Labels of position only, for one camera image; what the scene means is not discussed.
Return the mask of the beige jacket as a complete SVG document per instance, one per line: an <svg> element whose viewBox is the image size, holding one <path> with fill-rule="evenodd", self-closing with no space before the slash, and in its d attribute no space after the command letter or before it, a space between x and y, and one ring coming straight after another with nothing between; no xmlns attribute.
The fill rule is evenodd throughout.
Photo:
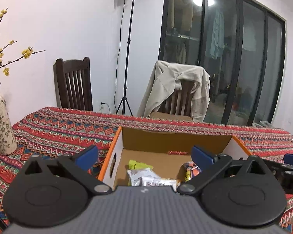
<svg viewBox="0 0 293 234"><path fill-rule="evenodd" d="M201 66L157 61L153 67L147 89L142 98L137 115L148 117L151 112L158 111L160 105L175 90L182 88L181 81L191 81L193 99L191 113L194 122L202 122L210 102L210 75Z"/></svg>

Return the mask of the patterned red tablecloth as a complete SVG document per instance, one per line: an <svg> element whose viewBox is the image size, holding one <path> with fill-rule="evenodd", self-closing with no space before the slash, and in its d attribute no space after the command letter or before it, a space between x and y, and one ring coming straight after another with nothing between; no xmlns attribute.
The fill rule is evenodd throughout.
<svg viewBox="0 0 293 234"><path fill-rule="evenodd" d="M140 118L45 107L13 125L17 150L8 156L0 154L0 221L9 222L2 199L31 155L39 154L49 159L95 145L99 149L99 160L91 173L97 175L119 126L154 132L233 135L251 153L275 162L281 162L287 153L293 154L293 136L279 128L193 123L172 118Z"/></svg>

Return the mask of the silver snack packet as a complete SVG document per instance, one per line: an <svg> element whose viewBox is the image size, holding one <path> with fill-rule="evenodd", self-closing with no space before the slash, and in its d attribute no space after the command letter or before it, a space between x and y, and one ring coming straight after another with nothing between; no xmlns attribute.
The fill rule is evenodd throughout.
<svg viewBox="0 0 293 234"><path fill-rule="evenodd" d="M171 186L174 190L177 189L177 180L163 179L151 168L127 170L127 174L130 186Z"/></svg>

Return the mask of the black framed glass doors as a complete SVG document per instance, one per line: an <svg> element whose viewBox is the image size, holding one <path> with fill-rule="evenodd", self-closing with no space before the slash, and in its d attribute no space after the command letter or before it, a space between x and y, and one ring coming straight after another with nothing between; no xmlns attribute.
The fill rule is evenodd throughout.
<svg viewBox="0 0 293 234"><path fill-rule="evenodd" d="M207 71L207 123L271 123L285 46L285 21L252 0L164 0L159 59Z"/></svg>

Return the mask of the floral ceramic vase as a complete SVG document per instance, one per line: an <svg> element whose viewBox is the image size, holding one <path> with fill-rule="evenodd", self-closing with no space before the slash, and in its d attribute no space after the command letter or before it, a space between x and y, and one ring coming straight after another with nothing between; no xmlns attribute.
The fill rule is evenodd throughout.
<svg viewBox="0 0 293 234"><path fill-rule="evenodd" d="M0 154L10 155L16 149L17 143L9 119L6 101L0 92Z"/></svg>

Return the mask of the green white snack packet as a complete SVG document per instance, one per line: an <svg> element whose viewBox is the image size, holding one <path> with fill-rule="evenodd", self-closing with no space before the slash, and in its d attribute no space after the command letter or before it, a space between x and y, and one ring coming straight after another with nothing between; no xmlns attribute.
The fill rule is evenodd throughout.
<svg viewBox="0 0 293 234"><path fill-rule="evenodd" d="M134 160L129 160L127 174L129 176L128 185L139 186L141 178L144 176L154 177L154 172L152 171L153 166L137 162Z"/></svg>

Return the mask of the chair with beige jacket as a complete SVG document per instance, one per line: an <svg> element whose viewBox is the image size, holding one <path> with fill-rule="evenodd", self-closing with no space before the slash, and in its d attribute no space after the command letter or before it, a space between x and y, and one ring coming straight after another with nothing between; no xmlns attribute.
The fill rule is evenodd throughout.
<svg viewBox="0 0 293 234"><path fill-rule="evenodd" d="M194 82L182 80L181 89L174 90L157 112L151 112L150 118L193 122L191 117L193 86Z"/></svg>

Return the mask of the red orange snack bag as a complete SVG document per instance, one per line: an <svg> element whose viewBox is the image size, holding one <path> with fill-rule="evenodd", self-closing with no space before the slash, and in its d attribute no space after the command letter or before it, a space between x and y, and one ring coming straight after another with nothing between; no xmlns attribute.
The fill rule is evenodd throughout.
<svg viewBox="0 0 293 234"><path fill-rule="evenodd" d="M201 173L201 169L192 161L183 164L185 170L185 182Z"/></svg>

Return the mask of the studio light on stand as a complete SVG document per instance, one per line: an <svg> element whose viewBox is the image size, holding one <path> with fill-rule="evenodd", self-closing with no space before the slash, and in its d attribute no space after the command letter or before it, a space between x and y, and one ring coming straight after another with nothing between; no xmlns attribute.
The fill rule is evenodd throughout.
<svg viewBox="0 0 293 234"><path fill-rule="evenodd" d="M117 96L117 89L118 89L118 68L119 68L119 61L120 61L120 54L121 54L121 47L122 47L122 29L123 29L123 18L125 13L125 6L126 6L126 0L123 0L122 5L122 13L121 13L121 19L120 19L120 27L119 27L119 39L118 39L118 50L117 50L117 56L116 56L116 71L115 71L115 90L114 90L114 107L115 107L115 113L121 113L122 115L125 115L126 109L128 109L129 114L133 116L132 108L130 107L128 98L127 98L127 79L128 79L128 69L129 69L129 55L130 55L130 45L131 45L131 35L132 35L132 23L133 23L133 13L134 13L134 5L135 0L131 1L131 7L130 7L130 19L129 19L129 29L128 29L128 35L127 35L127 41L126 41L126 57L125 57L125 70L124 70L124 83L123 83L123 95L120 100L120 103L118 106L116 106L116 96Z"/></svg>

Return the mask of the dark wooden chair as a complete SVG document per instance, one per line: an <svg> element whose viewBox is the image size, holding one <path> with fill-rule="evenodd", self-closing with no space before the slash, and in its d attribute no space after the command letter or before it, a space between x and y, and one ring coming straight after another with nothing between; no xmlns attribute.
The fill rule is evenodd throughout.
<svg viewBox="0 0 293 234"><path fill-rule="evenodd" d="M92 112L90 59L57 59L54 72L61 107Z"/></svg>

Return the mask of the orange cardboard box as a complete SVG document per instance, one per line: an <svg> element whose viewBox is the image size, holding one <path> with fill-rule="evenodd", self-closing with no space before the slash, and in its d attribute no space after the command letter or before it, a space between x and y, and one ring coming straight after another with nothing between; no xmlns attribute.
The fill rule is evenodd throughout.
<svg viewBox="0 0 293 234"><path fill-rule="evenodd" d="M98 180L111 188L129 183L129 161L153 167L162 178L184 179L182 165L191 161L194 146L215 155L226 153L233 159L246 159L251 152L235 136L154 132L119 127L105 157Z"/></svg>

